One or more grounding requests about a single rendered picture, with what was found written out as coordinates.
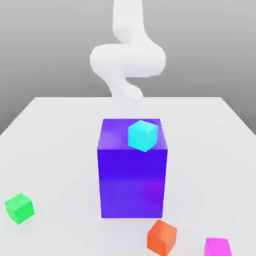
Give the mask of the small cyan cube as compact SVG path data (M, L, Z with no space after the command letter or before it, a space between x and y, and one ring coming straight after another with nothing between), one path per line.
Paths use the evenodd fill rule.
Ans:
M157 144L157 124L139 120L128 127L128 145L142 152L147 152Z

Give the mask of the small orange cube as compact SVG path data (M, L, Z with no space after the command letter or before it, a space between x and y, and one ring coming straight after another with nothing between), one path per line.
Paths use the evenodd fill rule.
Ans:
M177 238L177 228L158 219L147 233L147 248L160 256L168 256Z

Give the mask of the small green cube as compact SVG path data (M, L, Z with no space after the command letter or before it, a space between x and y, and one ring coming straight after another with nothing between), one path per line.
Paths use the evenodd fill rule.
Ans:
M8 216L17 224L21 224L35 214L32 200L19 193L4 202Z

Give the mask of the small magenta cube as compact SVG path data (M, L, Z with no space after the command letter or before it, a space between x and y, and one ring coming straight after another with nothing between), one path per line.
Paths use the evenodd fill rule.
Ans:
M229 241L224 238L207 237L204 256L232 256Z

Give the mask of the large purple box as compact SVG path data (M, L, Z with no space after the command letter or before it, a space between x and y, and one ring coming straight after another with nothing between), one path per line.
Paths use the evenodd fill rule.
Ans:
M157 143L147 152L128 145L128 127L136 119L105 118L97 146L102 218L155 218L163 216L168 146L161 120Z

